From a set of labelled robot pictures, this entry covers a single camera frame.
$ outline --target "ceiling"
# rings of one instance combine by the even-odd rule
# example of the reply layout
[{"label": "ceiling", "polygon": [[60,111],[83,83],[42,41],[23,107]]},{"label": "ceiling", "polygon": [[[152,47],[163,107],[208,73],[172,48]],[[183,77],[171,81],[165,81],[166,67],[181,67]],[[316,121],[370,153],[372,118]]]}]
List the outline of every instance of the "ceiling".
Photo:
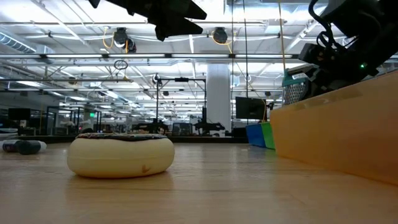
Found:
[{"label": "ceiling", "polygon": [[[2,0],[0,2],[0,33],[7,32],[13,38],[37,50],[55,54],[123,54],[123,50],[113,45],[112,33],[117,27],[126,27],[127,33],[137,46],[136,54],[299,54],[307,42],[315,42],[315,37],[323,28],[318,25],[307,12],[308,0],[283,1],[281,7],[283,19],[283,36],[280,38],[280,15],[278,1],[246,0],[245,11],[243,1],[235,1],[232,10],[231,1],[194,0],[208,17],[205,21],[196,21],[203,28],[203,33],[192,36],[171,37],[160,42],[156,39],[154,26],[147,24],[146,18],[140,15],[130,16],[123,8],[102,1],[97,9],[91,7],[86,0]],[[327,1],[320,1],[316,11],[321,12]],[[211,38],[215,27],[224,27],[229,35],[230,49],[227,45],[219,45]],[[333,27],[337,40],[345,41],[343,34]],[[20,54],[6,45],[0,44],[2,54]],[[3,67],[3,78],[38,79],[99,79],[97,82],[78,82],[71,85],[67,82],[46,82],[37,86],[32,83],[15,83],[12,88],[29,89],[81,89],[85,91],[51,91],[60,98],[79,96],[84,101],[67,98],[68,102],[84,103],[135,103],[140,105],[138,114],[150,114],[154,103],[154,74],[160,78],[206,78],[209,63],[225,63],[233,72],[235,91],[233,96],[246,95],[246,72],[249,74],[249,96],[264,97],[264,91],[273,91],[270,100],[278,100],[281,96],[282,75],[285,68],[296,67],[303,63],[297,59],[288,59],[285,65],[281,58],[264,60],[218,60],[217,58],[129,58],[126,70],[117,71],[114,63],[117,58],[54,58],[51,64],[34,59],[1,59],[7,63]],[[19,70],[10,71],[10,66]],[[116,82],[123,79],[128,82]],[[117,99],[100,96],[99,89],[112,90]],[[169,96],[161,98],[200,99],[204,97],[197,83],[169,82],[165,89],[184,89],[170,91]],[[164,112],[172,114],[199,113],[197,101],[182,101],[179,110],[172,107],[171,101],[164,100]],[[131,106],[119,107],[129,109]]]}]

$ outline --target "white donut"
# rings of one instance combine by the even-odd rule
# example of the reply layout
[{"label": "white donut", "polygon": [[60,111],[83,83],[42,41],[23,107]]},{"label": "white donut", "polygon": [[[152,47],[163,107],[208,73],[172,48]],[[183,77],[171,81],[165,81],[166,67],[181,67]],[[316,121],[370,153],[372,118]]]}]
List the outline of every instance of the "white donut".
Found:
[{"label": "white donut", "polygon": [[81,134],[68,150],[69,169],[85,177],[152,175],[165,171],[173,160],[173,143],[153,134]]}]

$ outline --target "metal frame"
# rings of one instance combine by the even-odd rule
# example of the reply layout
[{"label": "metal frame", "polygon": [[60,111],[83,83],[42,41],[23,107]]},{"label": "metal frame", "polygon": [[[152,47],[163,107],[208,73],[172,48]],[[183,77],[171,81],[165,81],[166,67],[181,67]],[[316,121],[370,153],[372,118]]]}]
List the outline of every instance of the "metal frame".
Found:
[{"label": "metal frame", "polygon": [[[187,81],[179,81],[181,78],[160,78],[156,81],[156,122],[159,120],[159,91],[163,89],[164,86],[166,86],[169,81],[175,81],[175,82],[189,82],[189,81],[194,81],[204,92],[205,92],[205,102],[204,102],[204,107],[206,108],[206,99],[207,99],[207,85],[206,85],[206,79],[204,78],[183,78],[184,80]],[[162,88],[159,88],[159,82],[161,81],[166,81]],[[205,88],[203,89],[197,81],[203,81],[205,83]]]},{"label": "metal frame", "polygon": [[[49,129],[49,113],[51,109],[56,109],[56,110],[65,110],[65,111],[70,111],[70,118],[69,120],[72,121],[72,115],[73,115],[73,123],[76,123],[76,112],[77,112],[77,123],[76,123],[76,133],[79,133],[79,124],[80,124],[80,107],[78,107],[77,111],[76,110],[71,110],[69,109],[71,106],[48,106],[47,107],[47,113],[45,115],[45,135],[48,135],[48,129]],[[101,127],[101,120],[102,120],[102,111],[97,111],[97,110],[84,110],[83,112],[94,112],[97,113],[97,128],[96,128],[96,132],[98,132],[98,126]],[[57,117],[58,113],[54,113],[54,124],[53,126],[55,126],[56,123],[56,117]]]},{"label": "metal frame", "polygon": [[[0,54],[1,59],[129,59],[129,58],[177,58],[177,59],[271,59],[282,60],[282,54]],[[287,59],[298,59],[298,54],[287,54]]]}]

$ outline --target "metal pipe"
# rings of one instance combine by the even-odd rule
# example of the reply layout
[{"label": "metal pipe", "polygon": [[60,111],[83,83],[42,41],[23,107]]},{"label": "metal pipe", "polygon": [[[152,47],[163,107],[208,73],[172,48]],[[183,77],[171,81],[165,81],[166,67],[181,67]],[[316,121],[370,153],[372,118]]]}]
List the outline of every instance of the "metal pipe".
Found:
[{"label": "metal pipe", "polygon": [[79,133],[79,122],[80,122],[80,108],[77,108],[77,125],[76,125],[76,133]]},{"label": "metal pipe", "polygon": [[[220,25],[231,25],[230,22],[210,22],[210,21],[197,21],[193,22],[199,26],[220,26]],[[84,22],[83,24],[80,22],[65,22],[64,23],[67,27],[128,27],[128,26],[137,26],[137,25],[146,25],[151,26],[147,22],[99,22],[99,23],[92,23],[92,22]],[[246,22],[247,26],[254,26],[254,27],[264,27],[266,26],[263,22],[253,21],[253,22]],[[59,23],[56,22],[0,22],[0,26],[28,26],[28,27],[40,27],[40,26],[59,26]],[[234,22],[235,27],[243,27],[244,24],[242,22]]]},{"label": "metal pipe", "polygon": [[159,81],[156,82],[156,122],[159,118]]},{"label": "metal pipe", "polygon": [[144,74],[135,66],[130,66],[131,69],[133,69],[138,75],[141,76],[142,81],[144,81],[148,86],[154,87],[152,84],[148,82],[148,80],[145,78]]},{"label": "metal pipe", "polygon": [[76,80],[66,80],[66,79],[0,79],[0,82],[131,82],[130,80],[110,80],[110,79],[76,79]]},{"label": "metal pipe", "polygon": [[[136,89],[136,88],[125,88],[125,89],[48,89],[48,88],[43,88],[43,89],[38,89],[38,88],[8,88],[6,89],[7,91],[55,91],[55,92],[63,92],[63,91],[128,91],[128,92],[139,92],[139,93],[148,93],[148,92],[155,92],[156,89]],[[186,88],[164,88],[162,89],[163,91],[203,91],[202,88],[194,88],[194,89],[186,89]],[[242,92],[246,91],[246,89],[233,89],[234,92]],[[255,90],[250,90],[250,91],[274,91],[274,92],[282,92],[281,88],[258,88]]]},{"label": "metal pipe", "polygon": [[285,47],[285,52],[290,51],[296,46],[309,32],[311,32],[319,23],[317,21],[310,21],[293,39],[288,46]]},{"label": "metal pipe", "polygon": [[83,40],[73,30],[71,30],[71,28],[69,28],[67,25],[65,25],[56,15],[52,14],[48,9],[46,9],[45,6],[42,3],[37,2],[36,0],[30,0],[30,1],[32,3],[34,3],[37,7],[41,8],[41,10],[45,11],[48,15],[52,16],[58,22],[58,24],[60,26],[62,26],[66,31],[68,31],[71,35],[76,37],[78,40],[80,40],[81,43],[83,43],[84,45],[86,45],[89,48],[91,48],[94,52],[96,52],[96,50],[92,46],[90,46],[85,40]]}]

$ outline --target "overhead rail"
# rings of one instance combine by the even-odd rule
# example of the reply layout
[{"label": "overhead rail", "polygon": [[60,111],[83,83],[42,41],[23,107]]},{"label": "overhead rail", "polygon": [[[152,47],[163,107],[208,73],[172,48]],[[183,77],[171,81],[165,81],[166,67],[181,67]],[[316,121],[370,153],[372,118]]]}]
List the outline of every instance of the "overhead rail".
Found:
[{"label": "overhead rail", "polygon": [[[247,54],[250,59],[281,59],[281,54]],[[285,58],[297,59],[299,55],[288,54]],[[107,58],[246,58],[246,54],[0,54],[1,59],[107,59]]]}]

